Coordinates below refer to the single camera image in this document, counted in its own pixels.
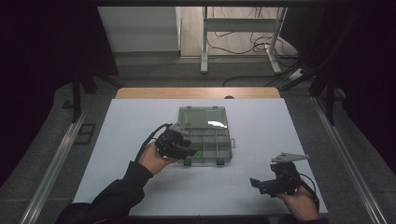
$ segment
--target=transparent green plastic case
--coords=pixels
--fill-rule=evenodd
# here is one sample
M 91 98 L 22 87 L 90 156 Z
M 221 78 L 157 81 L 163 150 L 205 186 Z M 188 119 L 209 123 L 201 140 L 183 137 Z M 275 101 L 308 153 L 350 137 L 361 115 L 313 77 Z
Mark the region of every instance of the transparent green plastic case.
M 179 109 L 178 122 L 189 135 L 191 148 L 198 150 L 184 165 L 209 163 L 224 165 L 233 158 L 224 106 L 185 106 Z

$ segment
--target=person's right hand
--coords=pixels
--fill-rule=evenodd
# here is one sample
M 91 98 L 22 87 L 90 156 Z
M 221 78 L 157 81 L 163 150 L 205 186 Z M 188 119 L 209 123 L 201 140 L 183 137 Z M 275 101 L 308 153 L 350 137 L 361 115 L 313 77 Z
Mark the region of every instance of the person's right hand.
M 309 221 L 319 219 L 318 210 L 315 207 L 311 194 L 300 186 L 293 195 L 284 193 L 277 194 L 276 197 L 281 199 L 288 207 L 291 214 L 298 221 Z

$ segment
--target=human hand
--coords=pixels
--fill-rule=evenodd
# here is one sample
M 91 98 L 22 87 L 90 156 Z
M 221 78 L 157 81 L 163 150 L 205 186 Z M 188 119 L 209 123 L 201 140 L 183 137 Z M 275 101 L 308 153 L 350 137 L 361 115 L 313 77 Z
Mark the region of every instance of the human hand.
M 165 166 L 174 162 L 177 162 L 177 159 L 163 158 L 158 154 L 155 141 L 146 146 L 138 161 L 138 163 L 146 167 L 153 175 L 158 174 Z
M 314 200 L 311 194 L 303 186 L 300 186 L 293 195 L 280 193 L 277 194 L 276 197 L 285 203 L 291 214 L 298 221 L 319 219 L 318 210 L 315 207 Z

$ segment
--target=wooden floor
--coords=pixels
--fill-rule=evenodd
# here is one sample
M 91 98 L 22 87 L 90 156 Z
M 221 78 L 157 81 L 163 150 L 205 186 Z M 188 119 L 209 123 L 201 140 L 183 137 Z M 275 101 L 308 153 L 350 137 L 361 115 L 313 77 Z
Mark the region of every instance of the wooden floor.
M 180 10 L 182 24 L 181 24 L 181 56 L 182 57 L 200 57 L 203 41 L 203 8 L 202 7 L 182 7 Z M 277 7 L 209 7 L 209 18 L 276 18 Z M 208 33 L 208 43 L 217 48 L 227 49 L 213 49 L 208 46 L 208 55 L 246 55 L 246 56 L 260 56 L 265 55 L 263 46 L 253 48 L 254 41 L 257 38 L 264 36 L 257 43 L 269 43 L 272 34 L 269 33 L 232 33 L 225 35 L 224 32 L 210 32 Z M 296 54 L 296 50 L 285 40 L 279 38 L 276 42 L 276 51 L 278 54 Z

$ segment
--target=white wall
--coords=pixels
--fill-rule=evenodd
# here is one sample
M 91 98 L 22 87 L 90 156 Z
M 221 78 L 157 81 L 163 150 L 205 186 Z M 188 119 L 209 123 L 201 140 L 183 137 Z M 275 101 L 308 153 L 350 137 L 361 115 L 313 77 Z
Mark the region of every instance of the white wall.
M 179 50 L 179 8 L 99 7 L 113 52 Z

